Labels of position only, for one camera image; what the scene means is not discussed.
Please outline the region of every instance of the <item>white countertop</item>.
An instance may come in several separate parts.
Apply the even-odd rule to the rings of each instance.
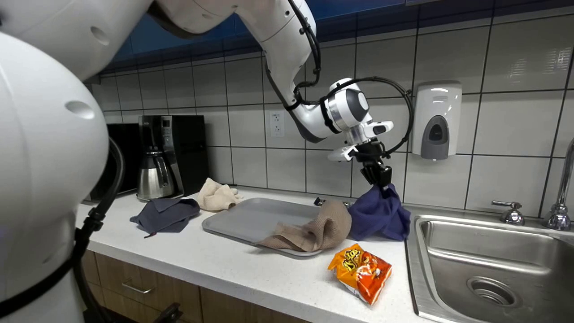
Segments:
[[[302,204],[315,201],[315,195],[252,188],[241,188],[241,197]],[[360,242],[394,265],[379,301],[370,307],[327,269],[334,253],[354,240],[320,256],[299,260],[203,231],[202,222],[212,215],[209,211],[193,219],[182,233],[144,238],[148,233],[130,222],[144,206],[135,195],[117,199],[105,228],[92,237],[90,249],[307,321],[426,321],[413,312],[404,242]],[[89,210],[90,206],[78,210],[78,226]]]

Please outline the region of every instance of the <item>stainless steel sink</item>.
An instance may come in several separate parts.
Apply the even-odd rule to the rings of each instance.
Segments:
[[[413,210],[415,308],[435,321],[574,321],[574,233]]]

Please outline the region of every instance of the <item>soap dispenser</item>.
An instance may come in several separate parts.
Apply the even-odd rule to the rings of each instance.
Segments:
[[[447,159],[460,143],[464,89],[460,82],[429,82],[417,89],[413,154]]]

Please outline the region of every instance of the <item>orange snack bag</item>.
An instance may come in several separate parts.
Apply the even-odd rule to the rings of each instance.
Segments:
[[[392,274],[392,263],[365,251],[360,244],[342,249],[329,269],[336,271],[338,280],[370,305],[377,301]]]

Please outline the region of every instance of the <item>towel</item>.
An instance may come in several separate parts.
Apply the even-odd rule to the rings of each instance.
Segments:
[[[352,213],[352,237],[358,240],[370,233],[383,233],[394,240],[410,237],[412,211],[403,206],[395,185],[388,185],[385,190],[372,186],[349,211]]]
[[[200,215],[200,206],[194,199],[153,199],[144,210],[132,217],[141,229],[148,231],[150,237],[159,231],[182,231],[193,217]]]
[[[238,190],[209,177],[194,197],[202,210],[221,211],[239,202]]]
[[[313,253],[340,246],[352,228],[352,215],[342,201],[327,201],[315,220],[306,226],[279,224],[279,228],[261,242],[272,249],[295,249]]]

